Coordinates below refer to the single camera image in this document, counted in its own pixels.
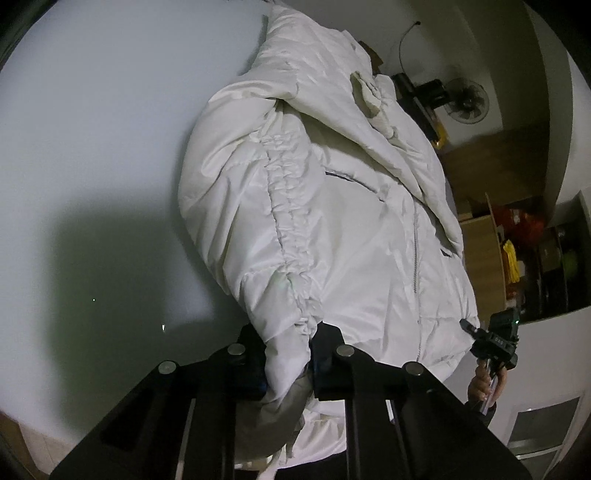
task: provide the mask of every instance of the white wall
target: white wall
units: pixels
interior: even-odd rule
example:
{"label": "white wall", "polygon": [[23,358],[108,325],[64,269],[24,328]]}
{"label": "white wall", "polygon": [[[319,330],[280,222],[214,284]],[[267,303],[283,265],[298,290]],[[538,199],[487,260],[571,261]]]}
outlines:
{"label": "white wall", "polygon": [[0,410],[75,443],[166,358],[245,315],[177,206],[207,100],[264,39],[256,0],[60,0],[0,72]]}
{"label": "white wall", "polygon": [[[591,89],[570,55],[569,67],[573,82],[572,133],[564,177],[551,214],[552,225],[564,223],[576,214],[577,194],[591,185]],[[547,186],[548,195],[553,192],[548,189],[552,185]]]}
{"label": "white wall", "polygon": [[[505,444],[520,410],[540,408],[583,394],[579,411],[569,432],[564,456],[591,413],[591,307],[576,312],[527,323],[519,327],[517,367],[509,373],[509,383],[498,402],[490,429]],[[474,376],[476,361],[466,355],[446,381],[462,401]]]}
{"label": "white wall", "polygon": [[550,145],[544,201],[551,225],[576,213],[579,190],[591,185],[591,90],[572,57],[548,24],[533,10],[548,82]]}

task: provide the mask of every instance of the black device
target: black device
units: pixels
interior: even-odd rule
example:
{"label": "black device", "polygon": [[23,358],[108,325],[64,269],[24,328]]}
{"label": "black device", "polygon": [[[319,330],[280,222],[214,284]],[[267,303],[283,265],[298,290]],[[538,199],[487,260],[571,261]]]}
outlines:
{"label": "black device", "polygon": [[[376,362],[345,345],[340,330],[325,323],[318,325],[310,349],[314,395],[345,400],[350,480],[531,480],[521,462],[420,363],[397,368]],[[265,346],[248,325],[237,343],[206,361],[160,363],[50,480],[173,480],[183,455],[183,480],[233,479],[236,402],[263,397],[264,361]]]}
{"label": "black device", "polygon": [[441,80],[435,79],[415,87],[405,73],[393,75],[399,94],[398,104],[421,128],[431,142],[439,141],[433,121],[433,109],[450,101]]}
{"label": "black device", "polygon": [[[495,377],[505,367],[511,370],[517,366],[517,335],[519,325],[519,313],[517,309],[511,308],[491,315],[488,330],[474,327],[466,319],[460,320],[462,329],[472,335],[474,344],[470,349],[477,358],[486,361],[486,370],[493,379],[491,388],[496,388]],[[472,409],[487,415],[489,404],[488,398],[485,401],[472,403]]]}

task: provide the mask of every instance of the finger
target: finger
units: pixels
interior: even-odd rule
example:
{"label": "finger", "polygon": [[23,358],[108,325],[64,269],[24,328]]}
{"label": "finger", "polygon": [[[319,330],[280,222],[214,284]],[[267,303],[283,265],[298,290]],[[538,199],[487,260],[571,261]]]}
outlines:
{"label": "finger", "polygon": [[487,382],[484,382],[478,378],[474,378],[470,383],[470,386],[478,392],[484,393],[484,395],[488,395],[491,392],[491,386]]}
{"label": "finger", "polygon": [[468,388],[468,399],[473,400],[473,401],[485,401],[486,394],[484,392],[480,391],[475,386],[471,385]]}
{"label": "finger", "polygon": [[491,376],[489,375],[488,371],[485,368],[478,367],[476,369],[476,377],[484,380],[485,382],[491,382]]}

